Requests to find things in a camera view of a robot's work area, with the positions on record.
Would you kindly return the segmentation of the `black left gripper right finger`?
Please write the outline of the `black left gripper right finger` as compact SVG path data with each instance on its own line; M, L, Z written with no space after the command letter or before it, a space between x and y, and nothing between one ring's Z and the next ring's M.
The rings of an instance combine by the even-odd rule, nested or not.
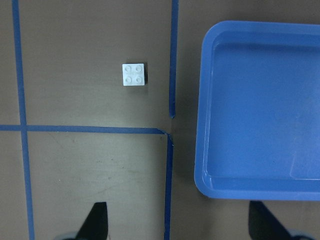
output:
M261 201L250 201L248 232L252 240L291 240L291 234Z

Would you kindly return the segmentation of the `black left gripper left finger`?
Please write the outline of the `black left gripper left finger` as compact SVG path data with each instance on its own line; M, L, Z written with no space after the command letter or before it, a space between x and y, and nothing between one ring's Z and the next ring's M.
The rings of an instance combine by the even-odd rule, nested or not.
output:
M96 202L75 237L76 240L106 240L108 238L108 208L106 202Z

